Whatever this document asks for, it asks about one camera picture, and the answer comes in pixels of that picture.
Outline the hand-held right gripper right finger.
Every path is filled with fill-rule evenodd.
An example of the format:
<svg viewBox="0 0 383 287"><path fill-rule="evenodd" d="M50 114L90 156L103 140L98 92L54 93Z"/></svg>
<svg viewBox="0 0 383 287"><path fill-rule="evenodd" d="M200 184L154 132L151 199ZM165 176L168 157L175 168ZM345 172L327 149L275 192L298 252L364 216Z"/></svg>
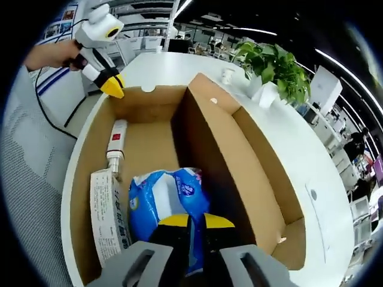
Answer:
<svg viewBox="0 0 383 287"><path fill-rule="evenodd" d="M203 274L208 286L295 286L285 265L257 245L243 244L228 219L205 216Z"/></svg>

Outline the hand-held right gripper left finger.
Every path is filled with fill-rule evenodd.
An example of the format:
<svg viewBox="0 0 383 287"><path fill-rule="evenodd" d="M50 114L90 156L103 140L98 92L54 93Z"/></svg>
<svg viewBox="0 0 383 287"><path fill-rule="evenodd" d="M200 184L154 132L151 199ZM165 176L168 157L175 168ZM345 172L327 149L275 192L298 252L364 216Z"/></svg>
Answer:
<svg viewBox="0 0 383 287"><path fill-rule="evenodd" d="M149 241L137 241L105 263L89 286L178 286L189 264L192 219L176 214L161 220Z"/></svg>

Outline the person's left hand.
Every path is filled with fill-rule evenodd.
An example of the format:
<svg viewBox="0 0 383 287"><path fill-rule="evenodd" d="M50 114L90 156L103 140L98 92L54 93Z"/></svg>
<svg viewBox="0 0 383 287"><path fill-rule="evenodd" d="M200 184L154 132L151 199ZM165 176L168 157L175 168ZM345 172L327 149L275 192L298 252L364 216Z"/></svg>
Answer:
<svg viewBox="0 0 383 287"><path fill-rule="evenodd" d="M69 68L72 71L79 71L80 64L75 59L80 54L82 46L74 39L65 40L57 43L59 49L58 64L59 67Z"/></svg>

